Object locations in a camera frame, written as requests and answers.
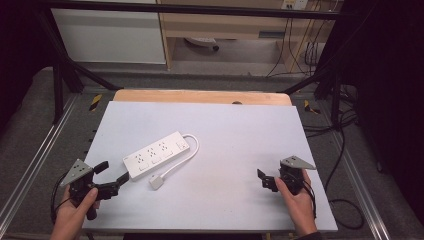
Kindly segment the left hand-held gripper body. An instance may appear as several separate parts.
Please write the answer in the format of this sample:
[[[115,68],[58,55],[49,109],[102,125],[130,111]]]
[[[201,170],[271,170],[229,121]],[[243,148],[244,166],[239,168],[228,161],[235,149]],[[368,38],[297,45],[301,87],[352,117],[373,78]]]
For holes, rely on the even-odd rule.
[[[93,188],[98,189],[97,201],[108,200],[117,195],[117,189],[112,187],[113,182],[96,184],[93,181],[95,175],[93,168],[77,159],[61,183],[62,186],[69,186],[70,199],[76,207]]]

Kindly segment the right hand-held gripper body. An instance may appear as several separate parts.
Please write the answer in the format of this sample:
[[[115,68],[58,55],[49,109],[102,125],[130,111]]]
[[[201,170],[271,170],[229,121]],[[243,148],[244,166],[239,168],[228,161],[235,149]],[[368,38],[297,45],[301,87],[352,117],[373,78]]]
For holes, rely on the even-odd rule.
[[[290,156],[280,161],[280,178],[293,195],[297,195],[303,189],[303,169],[315,170],[316,167],[297,156]]]

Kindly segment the white power strip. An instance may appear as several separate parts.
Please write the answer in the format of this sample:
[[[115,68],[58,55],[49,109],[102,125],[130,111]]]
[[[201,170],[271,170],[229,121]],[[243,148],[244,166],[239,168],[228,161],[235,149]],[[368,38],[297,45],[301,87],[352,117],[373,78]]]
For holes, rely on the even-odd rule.
[[[190,146],[180,132],[174,132],[123,158],[123,163],[132,180],[145,176],[181,154]]]

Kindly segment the person's right hand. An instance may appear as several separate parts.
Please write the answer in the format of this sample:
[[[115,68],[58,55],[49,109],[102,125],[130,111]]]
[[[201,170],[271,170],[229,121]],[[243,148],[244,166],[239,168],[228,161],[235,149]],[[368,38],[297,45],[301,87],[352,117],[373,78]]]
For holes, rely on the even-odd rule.
[[[275,177],[274,181],[285,201],[297,235],[303,237],[317,232],[313,203],[307,191],[303,189],[297,195],[293,195],[279,177]]]

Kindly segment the person's left hand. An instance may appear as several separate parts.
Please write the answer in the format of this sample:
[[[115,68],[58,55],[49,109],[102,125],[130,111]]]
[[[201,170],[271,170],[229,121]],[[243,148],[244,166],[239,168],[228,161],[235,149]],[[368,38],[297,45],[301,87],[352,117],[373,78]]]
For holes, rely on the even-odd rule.
[[[91,207],[99,208],[100,206],[100,202],[96,200],[97,195],[98,189],[91,189],[83,201],[77,207],[75,207],[69,200],[69,187],[66,187],[62,197],[63,204],[58,208],[57,218],[53,230],[69,229],[74,231],[81,231],[87,211]]]

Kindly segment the white plug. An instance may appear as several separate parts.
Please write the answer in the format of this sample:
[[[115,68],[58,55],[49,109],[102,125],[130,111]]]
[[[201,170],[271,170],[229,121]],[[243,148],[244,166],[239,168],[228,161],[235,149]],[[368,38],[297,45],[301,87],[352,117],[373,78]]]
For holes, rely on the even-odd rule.
[[[153,175],[149,180],[149,184],[154,190],[158,190],[164,184],[164,179],[160,175]]]

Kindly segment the black metal stand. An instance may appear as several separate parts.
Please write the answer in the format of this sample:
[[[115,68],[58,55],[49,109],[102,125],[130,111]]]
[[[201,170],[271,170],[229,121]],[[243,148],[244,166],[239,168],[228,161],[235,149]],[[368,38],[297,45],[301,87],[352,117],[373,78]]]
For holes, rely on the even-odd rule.
[[[283,93],[286,95],[291,95],[296,91],[312,84],[313,82],[318,83],[318,87],[314,92],[314,96],[317,99],[324,99],[329,94],[332,94],[330,123],[331,126],[336,130],[340,130],[341,123],[339,121],[339,106],[341,79],[340,71],[338,70],[338,63],[334,58],[331,58],[328,62],[323,64],[318,70],[315,71],[312,76],[283,90]]]
[[[117,91],[121,87],[116,86],[105,79],[97,76],[82,65],[78,64],[68,55],[59,30],[53,25],[53,18],[48,17],[48,10],[41,9],[34,12],[39,26],[52,47],[53,54],[53,85],[55,99],[55,115],[53,123],[59,122],[64,115],[63,84],[66,84],[72,93],[81,93],[84,85],[79,77],[82,74],[90,80],[105,87],[108,90]]]

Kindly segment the wooden table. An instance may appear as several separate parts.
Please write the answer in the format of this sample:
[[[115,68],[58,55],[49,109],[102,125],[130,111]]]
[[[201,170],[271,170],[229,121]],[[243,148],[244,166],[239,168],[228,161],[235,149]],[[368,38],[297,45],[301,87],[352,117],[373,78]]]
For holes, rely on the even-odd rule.
[[[237,91],[121,89],[114,101],[291,106],[287,94]]]

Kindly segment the white cabinet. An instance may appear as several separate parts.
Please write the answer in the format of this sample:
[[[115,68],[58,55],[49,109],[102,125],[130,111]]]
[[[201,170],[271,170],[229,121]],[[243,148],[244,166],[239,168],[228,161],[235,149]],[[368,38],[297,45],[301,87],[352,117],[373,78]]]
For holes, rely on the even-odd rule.
[[[53,9],[68,55],[77,62],[166,62],[157,13]]]

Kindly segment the black curtain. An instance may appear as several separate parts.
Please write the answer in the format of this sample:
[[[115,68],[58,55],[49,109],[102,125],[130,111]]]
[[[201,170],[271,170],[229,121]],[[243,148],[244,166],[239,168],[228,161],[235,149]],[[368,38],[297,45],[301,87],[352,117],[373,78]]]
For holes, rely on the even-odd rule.
[[[51,65],[34,0],[0,0],[0,131],[22,103],[33,76]]]
[[[377,159],[424,227],[424,0],[344,0],[319,61],[358,91]]]

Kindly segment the grey power strip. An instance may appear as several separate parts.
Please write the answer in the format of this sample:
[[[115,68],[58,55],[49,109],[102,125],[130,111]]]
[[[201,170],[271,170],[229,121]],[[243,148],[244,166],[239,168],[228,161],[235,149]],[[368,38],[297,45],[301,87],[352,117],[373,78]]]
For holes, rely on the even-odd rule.
[[[213,51],[219,50],[214,38],[186,38],[186,41],[197,46],[211,48]]]

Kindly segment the wooden desk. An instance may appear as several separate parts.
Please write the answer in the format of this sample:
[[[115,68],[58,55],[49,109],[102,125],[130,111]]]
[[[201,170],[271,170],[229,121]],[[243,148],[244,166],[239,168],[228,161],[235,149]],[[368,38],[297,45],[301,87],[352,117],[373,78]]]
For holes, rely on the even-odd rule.
[[[282,8],[283,0],[156,0],[159,4]],[[327,12],[330,0],[308,0],[305,10]],[[250,16],[197,14],[159,15],[162,33],[171,38],[265,39],[275,40],[283,51],[282,60],[289,72],[300,69],[301,52],[306,45],[323,45],[333,29],[332,20],[286,19]]]

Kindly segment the black metal crossbar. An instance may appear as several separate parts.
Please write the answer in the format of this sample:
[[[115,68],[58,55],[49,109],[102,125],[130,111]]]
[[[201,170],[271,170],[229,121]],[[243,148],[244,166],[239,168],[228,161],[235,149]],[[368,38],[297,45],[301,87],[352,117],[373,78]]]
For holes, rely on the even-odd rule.
[[[39,2],[55,9],[123,11],[145,13],[197,14],[222,16],[251,16],[269,18],[338,20],[346,14],[338,12],[317,12],[304,10],[255,9],[246,7],[222,7],[199,5],[147,4],[124,2],[99,2],[77,0],[39,0]]]

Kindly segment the aluminium rail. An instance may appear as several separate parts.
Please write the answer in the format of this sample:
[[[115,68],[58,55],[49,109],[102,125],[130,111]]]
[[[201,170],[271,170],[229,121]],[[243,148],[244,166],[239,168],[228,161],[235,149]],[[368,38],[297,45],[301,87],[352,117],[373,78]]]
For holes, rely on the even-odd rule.
[[[69,97],[65,104],[63,115],[59,118],[58,122],[56,124],[53,124],[49,129],[49,132],[47,133],[46,137],[44,138],[42,144],[38,148],[35,155],[32,157],[31,162],[29,163],[25,172],[20,178],[17,186],[11,193],[9,199],[7,200],[2,210],[0,211],[0,236],[4,235],[7,231],[16,212],[21,206],[27,192],[33,184],[34,179],[38,175],[47,156],[49,155],[52,147],[54,146],[56,139],[60,135],[69,116],[71,115],[75,102],[79,99],[79,97],[79,94],[72,94]]]
[[[365,185],[365,181],[362,179],[353,157],[348,150],[344,135],[342,132],[333,132],[332,137],[336,148],[339,150],[340,164],[343,166],[345,175],[349,179],[374,239],[391,240],[389,231],[374,203],[370,191]]]

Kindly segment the white wall socket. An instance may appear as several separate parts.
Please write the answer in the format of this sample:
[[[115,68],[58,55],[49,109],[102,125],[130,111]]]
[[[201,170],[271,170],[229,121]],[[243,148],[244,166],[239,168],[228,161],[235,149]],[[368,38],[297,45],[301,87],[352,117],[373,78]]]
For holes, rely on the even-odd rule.
[[[282,8],[287,10],[305,10],[308,0],[283,0]]]

